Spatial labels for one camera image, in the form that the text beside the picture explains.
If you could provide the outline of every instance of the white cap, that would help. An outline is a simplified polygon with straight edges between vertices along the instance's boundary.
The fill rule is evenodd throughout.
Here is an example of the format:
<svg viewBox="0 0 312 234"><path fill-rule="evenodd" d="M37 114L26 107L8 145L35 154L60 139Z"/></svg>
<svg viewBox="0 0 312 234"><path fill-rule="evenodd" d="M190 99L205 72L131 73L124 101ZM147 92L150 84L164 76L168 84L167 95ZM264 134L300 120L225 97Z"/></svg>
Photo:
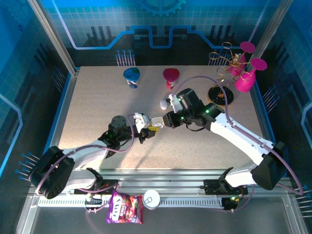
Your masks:
<svg viewBox="0 0 312 234"><path fill-rule="evenodd" d="M148 190L143 195L143 204L146 208L153 210L160 203L160 195L156 190Z"/></svg>
<svg viewBox="0 0 312 234"><path fill-rule="evenodd" d="M160 101L160 107L161 107L162 110L166 110L167 109L168 103L166 102L166 100L163 99L163 100Z"/></svg>

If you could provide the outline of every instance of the pink cup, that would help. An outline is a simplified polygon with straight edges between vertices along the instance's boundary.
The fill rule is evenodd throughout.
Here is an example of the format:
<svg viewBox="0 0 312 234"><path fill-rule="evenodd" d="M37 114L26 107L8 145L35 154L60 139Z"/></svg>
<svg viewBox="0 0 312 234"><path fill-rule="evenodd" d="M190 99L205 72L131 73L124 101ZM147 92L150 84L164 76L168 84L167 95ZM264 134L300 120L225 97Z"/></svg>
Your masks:
<svg viewBox="0 0 312 234"><path fill-rule="evenodd" d="M254 58L251 61L251 65L253 66L253 70L249 72L244 72L238 80L235 82L235 87L241 92L248 92L255 83L255 71L263 71L267 69L267 63L260 59Z"/></svg>

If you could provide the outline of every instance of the black round base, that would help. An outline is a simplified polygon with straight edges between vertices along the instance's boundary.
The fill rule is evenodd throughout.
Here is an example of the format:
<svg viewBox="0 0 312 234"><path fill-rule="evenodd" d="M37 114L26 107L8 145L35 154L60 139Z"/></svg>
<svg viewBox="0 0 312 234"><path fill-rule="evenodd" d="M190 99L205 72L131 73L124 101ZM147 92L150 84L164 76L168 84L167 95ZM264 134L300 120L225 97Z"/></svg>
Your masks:
<svg viewBox="0 0 312 234"><path fill-rule="evenodd" d="M231 104L232 101L234 100L233 92L229 88L224 87L224 86L223 86L223 89L225 90L226 97L228 99L228 104ZM225 98L224 98L224 95L222 94L223 93L220 87L212 87L208 91L208 99L214 104L217 104L219 106L225 106Z"/></svg>

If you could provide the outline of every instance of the red cup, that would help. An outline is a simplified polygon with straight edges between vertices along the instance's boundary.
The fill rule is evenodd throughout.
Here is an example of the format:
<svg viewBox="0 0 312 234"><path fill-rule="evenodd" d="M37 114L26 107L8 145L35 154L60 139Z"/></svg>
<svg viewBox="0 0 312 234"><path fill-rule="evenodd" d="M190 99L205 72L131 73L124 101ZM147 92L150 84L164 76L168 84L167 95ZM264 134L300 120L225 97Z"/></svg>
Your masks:
<svg viewBox="0 0 312 234"><path fill-rule="evenodd" d="M177 80L180 77L180 72L176 68L167 68L163 71L163 76L166 80L166 85L168 89L173 89L176 85Z"/></svg>

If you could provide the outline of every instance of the white lid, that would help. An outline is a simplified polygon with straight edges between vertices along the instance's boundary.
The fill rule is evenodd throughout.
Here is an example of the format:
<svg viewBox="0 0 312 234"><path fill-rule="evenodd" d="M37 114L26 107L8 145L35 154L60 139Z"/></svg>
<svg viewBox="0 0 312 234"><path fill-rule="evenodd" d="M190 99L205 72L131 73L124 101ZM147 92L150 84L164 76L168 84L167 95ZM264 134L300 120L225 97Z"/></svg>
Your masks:
<svg viewBox="0 0 312 234"><path fill-rule="evenodd" d="M154 208L160 203L160 195L156 190L148 190L143 195L143 203L145 206Z"/></svg>

